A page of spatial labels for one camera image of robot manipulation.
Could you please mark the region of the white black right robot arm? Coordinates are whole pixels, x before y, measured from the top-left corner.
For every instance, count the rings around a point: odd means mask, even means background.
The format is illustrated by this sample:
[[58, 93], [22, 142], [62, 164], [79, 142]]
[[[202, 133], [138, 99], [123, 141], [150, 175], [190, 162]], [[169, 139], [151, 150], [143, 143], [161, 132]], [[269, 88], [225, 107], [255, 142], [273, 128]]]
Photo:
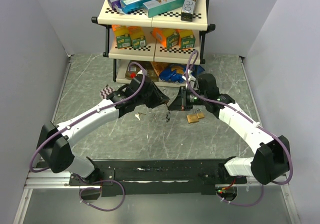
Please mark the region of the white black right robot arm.
[[254, 154], [250, 158], [230, 157], [225, 160], [218, 171], [222, 182], [230, 183], [236, 176], [246, 176], [266, 185], [286, 172], [292, 176], [290, 145], [284, 136], [276, 137], [267, 132], [245, 114], [231, 96], [221, 94], [212, 74], [200, 75], [197, 83], [196, 90], [191, 84], [180, 87], [168, 110], [189, 111], [195, 105], [205, 106], [209, 113], [232, 128]]

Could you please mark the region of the key with panda keychain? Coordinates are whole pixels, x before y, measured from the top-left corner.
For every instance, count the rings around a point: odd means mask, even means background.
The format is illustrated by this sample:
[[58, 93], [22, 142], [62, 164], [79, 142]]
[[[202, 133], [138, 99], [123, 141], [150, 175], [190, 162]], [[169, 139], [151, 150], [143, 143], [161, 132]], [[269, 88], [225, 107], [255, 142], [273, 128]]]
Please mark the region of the key with panda keychain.
[[165, 114], [165, 120], [166, 120], [166, 122], [169, 122], [170, 119], [171, 119], [171, 113], [170, 113], [169, 108], [167, 107], [167, 112]]

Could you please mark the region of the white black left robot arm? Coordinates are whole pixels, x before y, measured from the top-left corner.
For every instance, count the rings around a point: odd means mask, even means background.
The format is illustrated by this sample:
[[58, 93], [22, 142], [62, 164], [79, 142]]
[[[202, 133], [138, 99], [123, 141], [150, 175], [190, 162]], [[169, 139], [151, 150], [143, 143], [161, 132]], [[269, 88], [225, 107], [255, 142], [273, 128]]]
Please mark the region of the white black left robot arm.
[[98, 167], [90, 158], [74, 154], [71, 148], [92, 131], [133, 112], [137, 106], [153, 109], [169, 100], [149, 77], [138, 74], [129, 84], [108, 90], [101, 102], [73, 119], [58, 125], [44, 124], [36, 153], [53, 173], [67, 170], [78, 174], [86, 184], [95, 184]]

